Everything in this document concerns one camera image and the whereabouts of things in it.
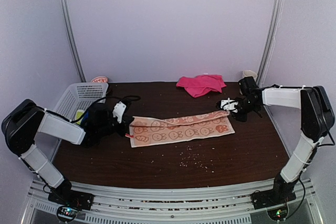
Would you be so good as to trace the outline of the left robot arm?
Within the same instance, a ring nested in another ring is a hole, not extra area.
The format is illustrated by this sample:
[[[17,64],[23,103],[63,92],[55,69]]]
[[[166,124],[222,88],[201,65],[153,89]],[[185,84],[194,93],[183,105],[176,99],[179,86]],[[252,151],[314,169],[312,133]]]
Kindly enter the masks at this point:
[[[58,200],[71,205],[76,199],[71,182],[54,166],[46,145],[39,145],[46,140],[56,147],[56,141],[63,140],[90,148],[113,133],[125,136],[134,120],[126,114],[131,103],[131,97],[124,97],[109,108],[99,99],[78,119],[70,120],[26,99],[3,120],[2,133],[8,149],[41,178]]]

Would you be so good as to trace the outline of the orange bunny towel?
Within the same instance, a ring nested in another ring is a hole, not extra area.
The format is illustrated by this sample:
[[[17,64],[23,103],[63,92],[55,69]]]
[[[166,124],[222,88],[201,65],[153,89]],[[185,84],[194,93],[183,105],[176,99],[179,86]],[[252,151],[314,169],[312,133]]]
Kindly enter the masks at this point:
[[[136,116],[125,136],[132,148],[220,137],[235,133],[228,116],[226,111],[171,119]]]

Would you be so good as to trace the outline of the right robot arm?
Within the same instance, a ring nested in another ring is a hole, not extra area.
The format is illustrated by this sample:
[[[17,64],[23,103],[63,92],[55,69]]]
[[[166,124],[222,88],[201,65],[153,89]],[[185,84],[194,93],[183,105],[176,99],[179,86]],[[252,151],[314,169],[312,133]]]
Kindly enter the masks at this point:
[[[292,130],[297,140],[292,146],[291,156],[267,194],[272,203],[279,204],[293,192],[317,150],[327,146],[323,140],[330,136],[335,124],[331,102],[323,86],[273,84],[259,87],[252,77],[245,77],[238,84],[241,97],[228,99],[221,104],[235,120],[245,122],[250,112],[259,113],[261,108],[274,112],[284,109],[294,117],[290,122],[297,126],[297,130]]]

